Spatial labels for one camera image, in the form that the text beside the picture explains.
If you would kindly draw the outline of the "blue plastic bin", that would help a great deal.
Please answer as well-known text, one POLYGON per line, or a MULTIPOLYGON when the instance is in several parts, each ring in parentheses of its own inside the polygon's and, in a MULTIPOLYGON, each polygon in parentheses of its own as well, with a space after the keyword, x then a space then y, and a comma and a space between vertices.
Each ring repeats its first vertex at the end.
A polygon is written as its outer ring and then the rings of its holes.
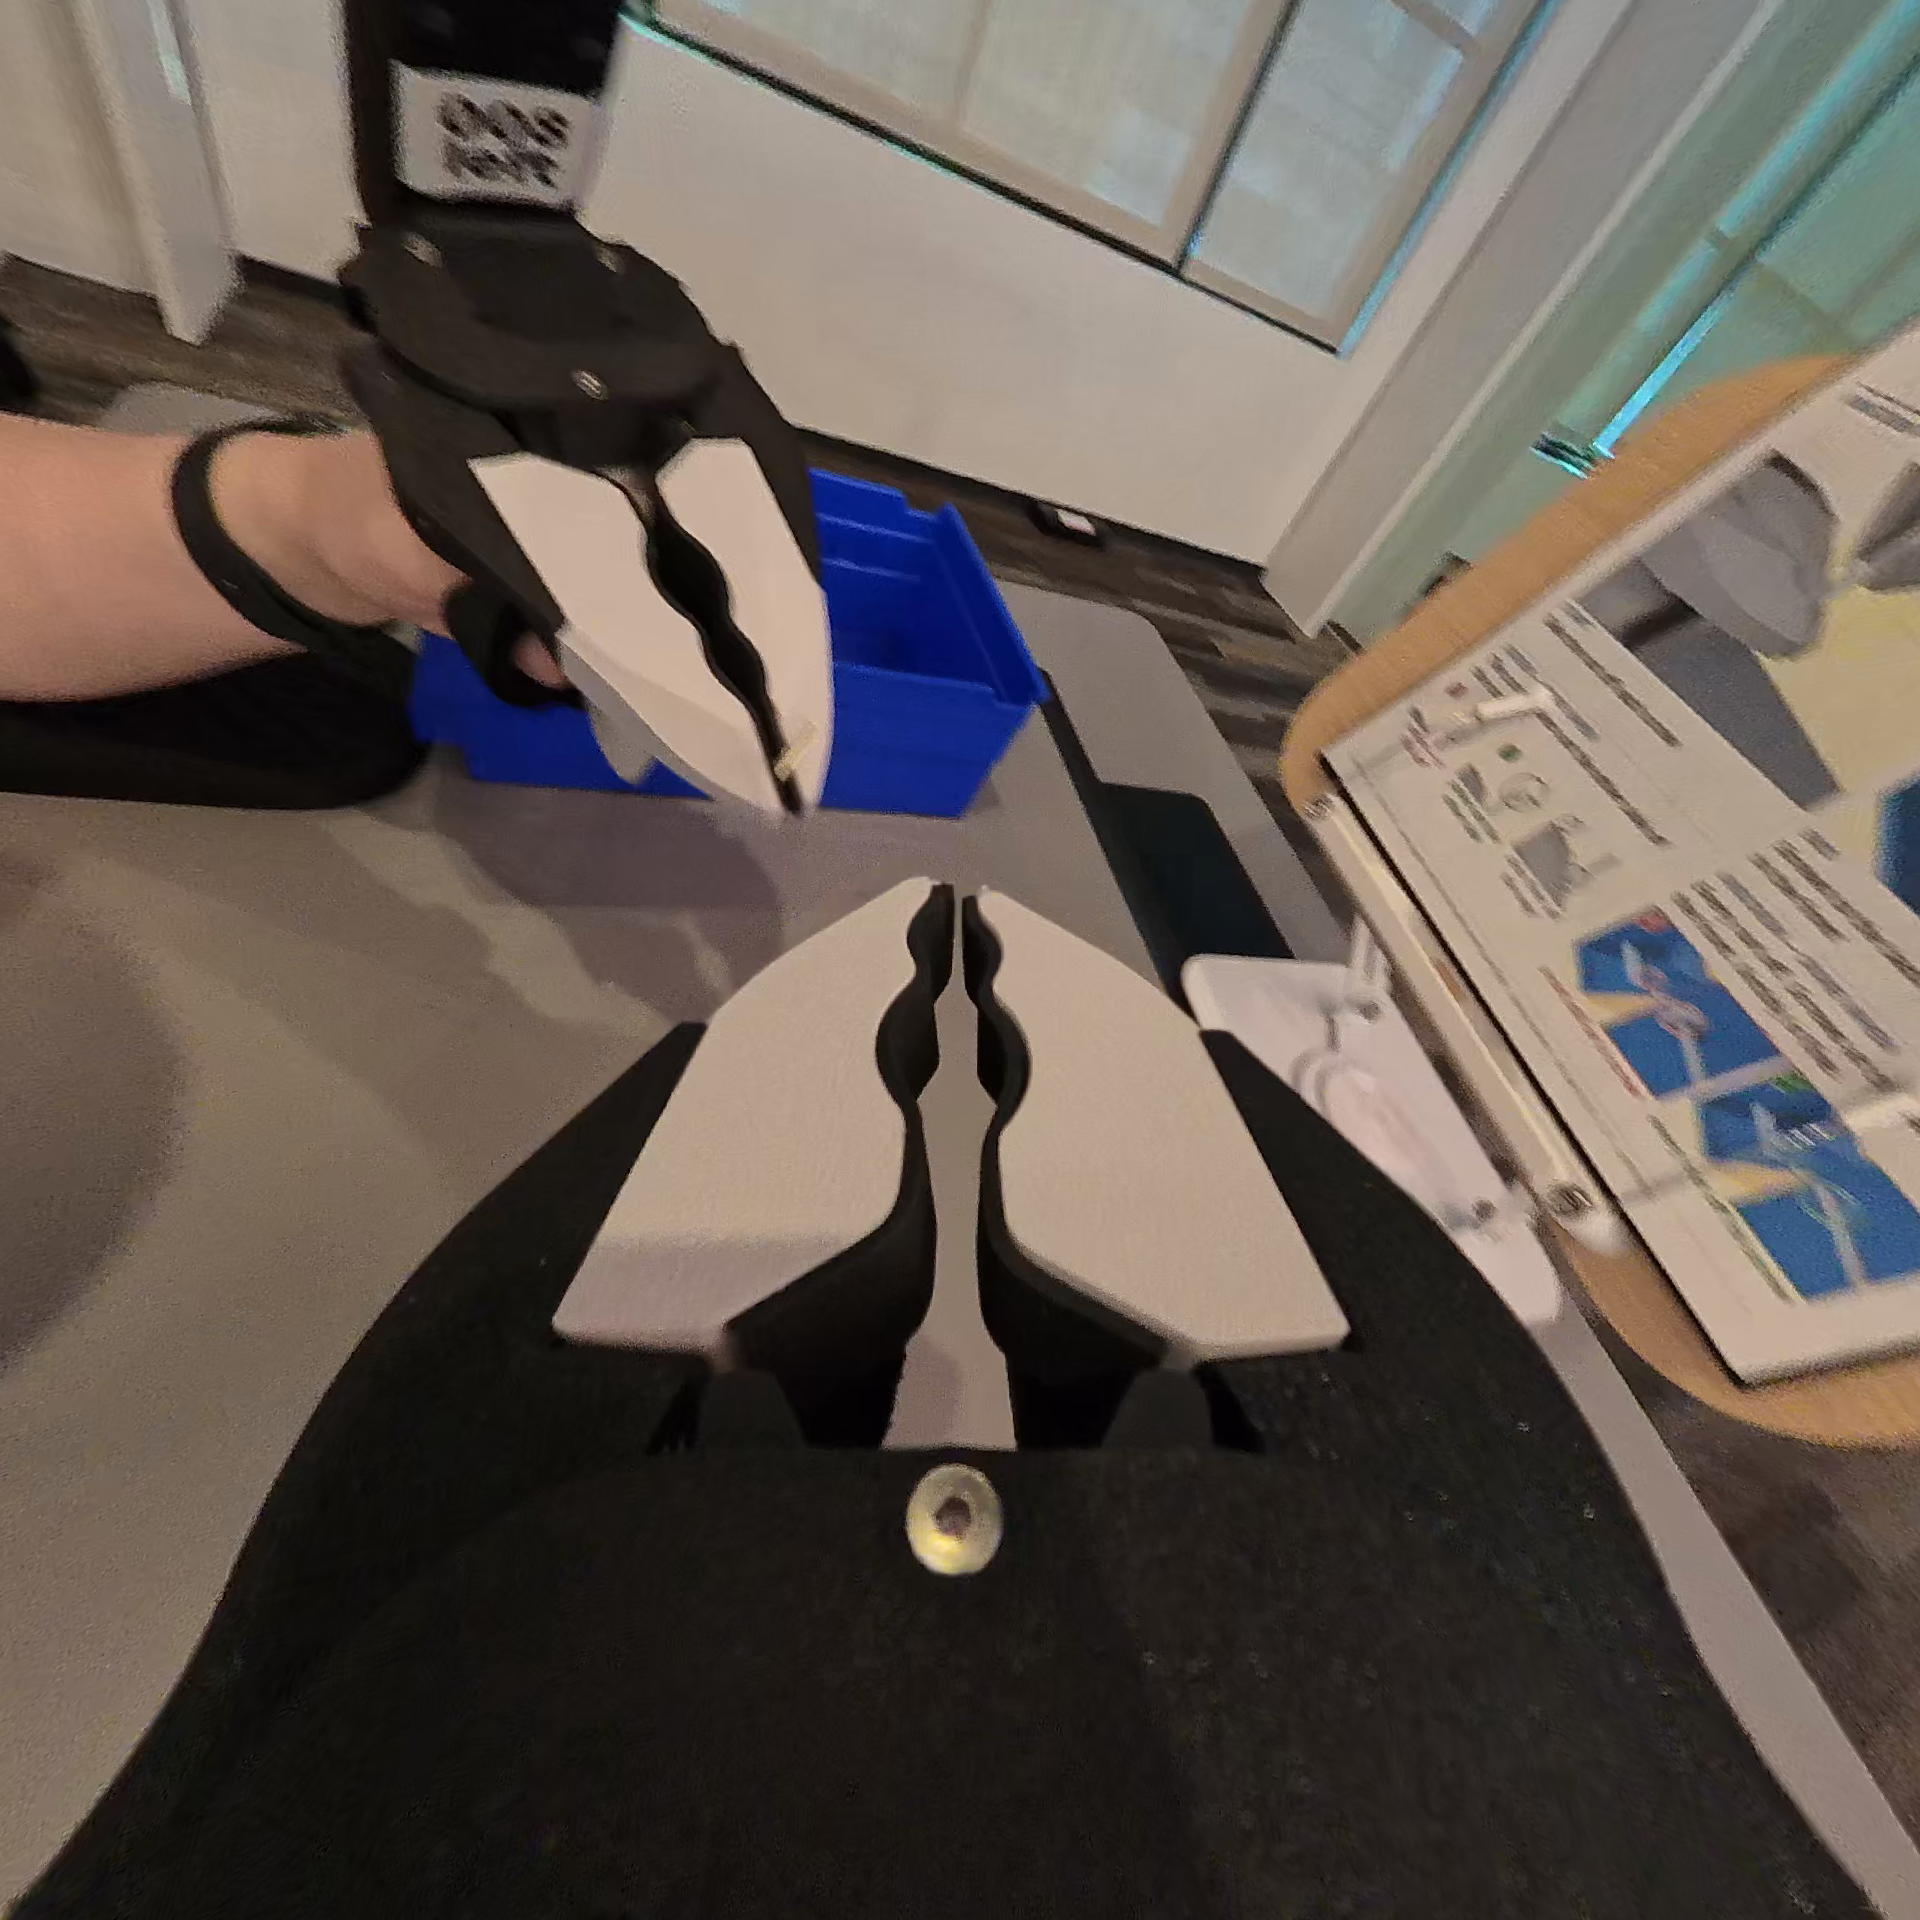
MULTIPOLYGON (((823 808, 952 821, 975 805, 1027 715, 1042 675, 953 506, 831 469, 809 473, 832 625, 832 759, 823 808)), ((426 635, 408 721, 451 748, 468 779, 698 801, 655 762, 619 779, 588 711, 500 703, 441 635, 426 635)))

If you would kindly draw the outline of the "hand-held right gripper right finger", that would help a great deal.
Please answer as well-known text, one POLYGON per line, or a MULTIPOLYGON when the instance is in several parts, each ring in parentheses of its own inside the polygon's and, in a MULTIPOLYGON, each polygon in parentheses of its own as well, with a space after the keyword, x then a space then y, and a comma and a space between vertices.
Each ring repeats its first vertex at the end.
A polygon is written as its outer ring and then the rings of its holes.
POLYGON ((1203 1028, 1003 892, 962 904, 977 1273, 1022 1449, 1094 1447, 1142 1376, 1332 1353, 1345 1314, 1203 1028))

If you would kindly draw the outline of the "printed instruction sheet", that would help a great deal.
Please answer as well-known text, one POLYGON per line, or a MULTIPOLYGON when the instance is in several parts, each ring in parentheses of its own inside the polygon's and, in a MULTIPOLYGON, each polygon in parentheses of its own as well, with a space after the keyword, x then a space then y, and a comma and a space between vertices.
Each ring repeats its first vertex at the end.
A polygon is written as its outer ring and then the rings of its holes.
POLYGON ((1323 754, 1745 1386, 1916 1353, 1916 325, 1323 754))

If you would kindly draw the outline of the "person's left hand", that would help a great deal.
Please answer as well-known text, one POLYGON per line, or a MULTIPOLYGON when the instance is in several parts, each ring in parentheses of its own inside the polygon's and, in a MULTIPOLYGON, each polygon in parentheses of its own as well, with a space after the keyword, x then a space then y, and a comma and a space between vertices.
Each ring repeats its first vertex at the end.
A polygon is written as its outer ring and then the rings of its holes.
POLYGON ((371 435, 232 437, 211 457, 208 503, 236 548, 305 613, 451 634, 451 600, 466 580, 401 513, 371 435))

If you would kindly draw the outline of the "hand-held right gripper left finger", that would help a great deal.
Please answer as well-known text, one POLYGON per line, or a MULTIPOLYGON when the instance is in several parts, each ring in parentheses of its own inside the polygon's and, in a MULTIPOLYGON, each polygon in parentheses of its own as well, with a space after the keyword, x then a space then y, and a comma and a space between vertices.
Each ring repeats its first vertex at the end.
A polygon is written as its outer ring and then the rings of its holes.
POLYGON ((772 1378, 806 1439, 876 1449, 937 1281, 922 1095, 953 888, 903 881, 699 1028, 555 1307, 570 1347, 772 1378))

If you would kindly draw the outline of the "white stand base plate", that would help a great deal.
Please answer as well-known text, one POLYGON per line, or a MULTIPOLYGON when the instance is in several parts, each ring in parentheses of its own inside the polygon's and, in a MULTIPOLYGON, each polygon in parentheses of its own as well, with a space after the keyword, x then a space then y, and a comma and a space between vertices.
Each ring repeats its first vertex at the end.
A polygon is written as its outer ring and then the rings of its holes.
POLYGON ((1572 1288, 1576 1328, 1591 1331, 1586 1311, 1595 1311, 1623 1347, 1674 1388, 1767 1434, 1825 1449, 1916 1449, 1914 1353, 1766 1386, 1739 1386, 1721 1367, 1644 1243, 1616 1215, 1601 1212, 1601 1189, 1588 1173, 1576 1171, 1559 1119, 1550 1115, 1329 771, 1345 736, 1449 673, 1512 618, 1562 597, 1612 545, 1852 368, 1852 357, 1794 357, 1715 383, 1636 428, 1595 477, 1535 514, 1486 560, 1432 592, 1398 629, 1321 681, 1287 724, 1279 769, 1287 802, 1306 819, 1356 907, 1356 939, 1383 953, 1388 996, 1410 1018, 1432 1061, 1463 1088, 1463 1109, 1492 1140, 1496 1164, 1520 1177, 1523 1220, 1544 1232, 1548 1258, 1572 1288))

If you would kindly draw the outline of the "frosted grid window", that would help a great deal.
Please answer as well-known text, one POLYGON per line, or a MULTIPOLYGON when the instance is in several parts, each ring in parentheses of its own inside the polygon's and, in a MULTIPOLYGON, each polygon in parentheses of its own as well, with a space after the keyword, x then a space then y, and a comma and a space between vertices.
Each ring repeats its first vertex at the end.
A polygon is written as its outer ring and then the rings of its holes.
POLYGON ((650 28, 1345 353, 1550 4, 662 2, 650 28))

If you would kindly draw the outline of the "teal glass partition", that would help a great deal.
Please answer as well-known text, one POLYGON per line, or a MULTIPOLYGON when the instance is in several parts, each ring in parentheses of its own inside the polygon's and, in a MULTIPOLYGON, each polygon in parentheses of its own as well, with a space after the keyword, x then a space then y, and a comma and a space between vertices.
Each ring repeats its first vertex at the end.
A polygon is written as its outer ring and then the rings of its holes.
POLYGON ((1582 475, 1721 378, 1868 349, 1918 312, 1918 4, 1879 4, 1531 444, 1582 475))

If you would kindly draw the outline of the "person's left forearm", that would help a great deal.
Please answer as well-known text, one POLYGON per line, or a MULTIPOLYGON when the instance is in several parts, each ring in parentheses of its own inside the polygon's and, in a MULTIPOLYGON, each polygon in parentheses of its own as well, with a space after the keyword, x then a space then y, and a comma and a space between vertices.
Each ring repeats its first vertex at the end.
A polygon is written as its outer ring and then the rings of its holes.
POLYGON ((187 555, 183 437, 3 421, 3 700, 86 705, 296 659, 187 555))

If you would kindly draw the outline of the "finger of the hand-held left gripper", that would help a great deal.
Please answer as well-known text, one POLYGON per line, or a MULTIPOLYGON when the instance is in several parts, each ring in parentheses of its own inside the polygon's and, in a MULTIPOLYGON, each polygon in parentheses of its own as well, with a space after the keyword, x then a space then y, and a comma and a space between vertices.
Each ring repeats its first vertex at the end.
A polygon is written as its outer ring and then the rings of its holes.
POLYGON ((608 767, 633 784, 664 767, 714 801, 787 812, 750 708, 662 591, 630 496, 543 457, 480 457, 468 472, 561 613, 561 668, 608 767))
POLYGON ((766 759, 802 728, 820 732, 801 784, 776 779, 793 809, 823 801, 832 757, 832 634, 826 591, 743 440, 698 440, 659 475, 667 517, 719 564, 732 632, 760 669, 758 715, 772 730, 766 759))

